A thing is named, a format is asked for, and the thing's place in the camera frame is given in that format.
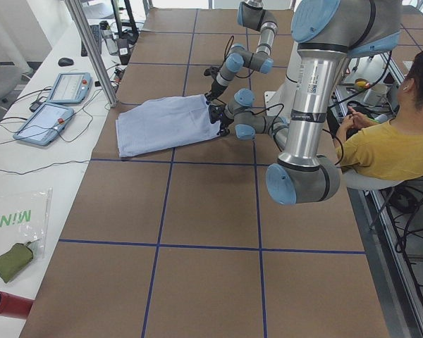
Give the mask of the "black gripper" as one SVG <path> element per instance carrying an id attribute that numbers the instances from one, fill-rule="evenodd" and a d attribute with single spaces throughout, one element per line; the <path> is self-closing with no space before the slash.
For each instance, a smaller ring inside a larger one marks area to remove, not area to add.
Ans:
<path id="1" fill-rule="evenodd" d="M 222 85 L 218 82 L 220 70 L 220 67 L 211 66 L 204 71 L 204 76 L 211 76 L 213 79 L 211 89 L 205 94 L 207 104 L 211 104 L 217 97 L 220 97 L 226 91 L 227 85 Z"/>
<path id="2" fill-rule="evenodd" d="M 233 116 L 228 112 L 226 105 L 209 105 L 209 120 L 211 124 L 220 122 L 219 131 L 216 133 L 217 136 L 226 137 L 229 135 L 229 126 L 233 123 Z"/>

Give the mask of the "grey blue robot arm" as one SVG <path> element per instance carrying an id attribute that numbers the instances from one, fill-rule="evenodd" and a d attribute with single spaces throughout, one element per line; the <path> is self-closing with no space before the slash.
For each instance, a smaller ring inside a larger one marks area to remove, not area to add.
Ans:
<path id="1" fill-rule="evenodd" d="M 317 152 L 331 94 L 349 60 L 397 46 L 400 22 L 399 1 L 302 1 L 290 29 L 300 60 L 298 78 L 277 92 L 278 107 L 289 114 L 257 115 L 248 89 L 209 107 L 221 136 L 233 125 L 239 139 L 259 133 L 273 138 L 280 152 L 266 171 L 266 187 L 275 202 L 324 201 L 338 191 L 337 167 Z"/>
<path id="2" fill-rule="evenodd" d="M 242 68 L 267 74 L 274 65 L 271 52 L 278 24 L 273 13 L 264 9 L 262 1 L 241 1 L 237 21 L 240 26 L 259 33 L 257 48 L 250 51 L 242 44 L 233 44 L 219 67 L 213 66 L 204 71 L 204 75 L 213 79 L 211 89 L 205 94 L 208 102 L 218 99 Z"/>

